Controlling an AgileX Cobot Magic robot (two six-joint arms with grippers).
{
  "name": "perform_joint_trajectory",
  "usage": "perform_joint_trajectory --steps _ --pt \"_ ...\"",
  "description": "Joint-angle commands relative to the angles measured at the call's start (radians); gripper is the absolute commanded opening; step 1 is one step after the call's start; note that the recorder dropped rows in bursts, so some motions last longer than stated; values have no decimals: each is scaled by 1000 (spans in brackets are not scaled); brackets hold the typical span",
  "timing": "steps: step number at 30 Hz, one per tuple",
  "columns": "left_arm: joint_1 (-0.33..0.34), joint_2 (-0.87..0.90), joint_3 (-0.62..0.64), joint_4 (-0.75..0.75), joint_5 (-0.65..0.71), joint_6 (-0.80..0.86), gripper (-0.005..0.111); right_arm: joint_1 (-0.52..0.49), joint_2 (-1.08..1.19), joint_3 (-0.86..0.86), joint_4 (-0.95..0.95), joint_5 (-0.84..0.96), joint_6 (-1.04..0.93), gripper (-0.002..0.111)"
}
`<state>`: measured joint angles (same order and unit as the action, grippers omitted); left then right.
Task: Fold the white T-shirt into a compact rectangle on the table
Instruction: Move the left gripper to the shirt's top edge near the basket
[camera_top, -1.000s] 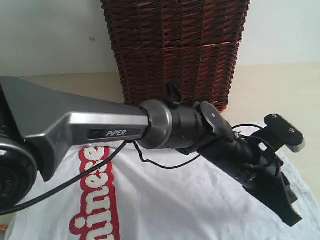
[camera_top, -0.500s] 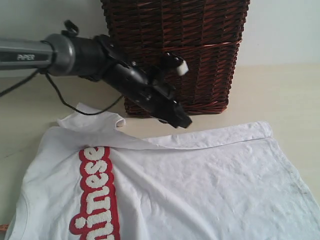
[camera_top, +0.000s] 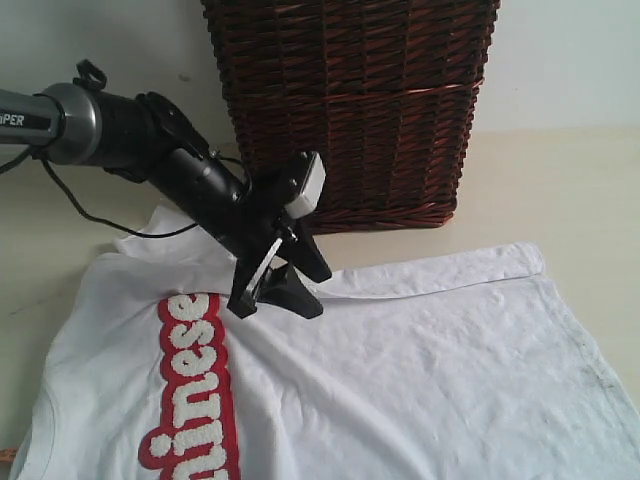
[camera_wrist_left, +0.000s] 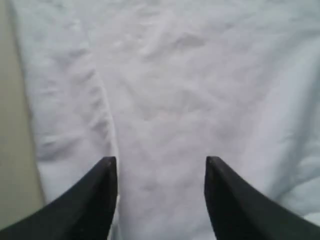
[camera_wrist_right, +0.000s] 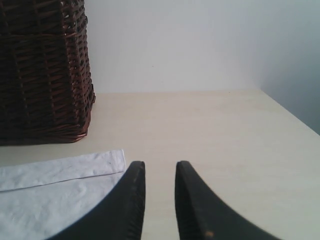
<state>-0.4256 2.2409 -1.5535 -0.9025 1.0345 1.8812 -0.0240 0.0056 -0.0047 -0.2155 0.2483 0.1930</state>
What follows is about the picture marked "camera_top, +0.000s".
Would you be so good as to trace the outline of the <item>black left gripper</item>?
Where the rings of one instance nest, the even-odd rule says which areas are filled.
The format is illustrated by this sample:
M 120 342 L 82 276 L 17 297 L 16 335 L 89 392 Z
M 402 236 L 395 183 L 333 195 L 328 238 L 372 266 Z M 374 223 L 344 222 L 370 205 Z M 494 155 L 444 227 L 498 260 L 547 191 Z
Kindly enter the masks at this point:
M 286 214 L 284 194 L 283 173 L 260 175 L 232 217 L 236 266 L 227 307 L 239 318 L 255 314 L 260 303 L 303 318 L 323 313 L 295 267 L 312 281 L 326 281 L 332 271 L 306 225 Z

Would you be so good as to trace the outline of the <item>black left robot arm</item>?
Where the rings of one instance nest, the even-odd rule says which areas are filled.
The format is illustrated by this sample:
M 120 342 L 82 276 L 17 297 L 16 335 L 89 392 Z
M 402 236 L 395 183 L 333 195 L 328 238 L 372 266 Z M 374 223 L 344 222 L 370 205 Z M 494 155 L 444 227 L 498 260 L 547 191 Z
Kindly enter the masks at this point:
M 261 303 L 307 319 L 321 315 L 305 286 L 331 276 L 304 223 L 326 178 L 317 152 L 238 178 L 162 95 L 128 99 L 82 79 L 36 95 L 3 91 L 1 140 L 23 146 L 47 171 L 91 166 L 153 185 L 235 257 L 228 307 L 236 316 L 254 314 Z

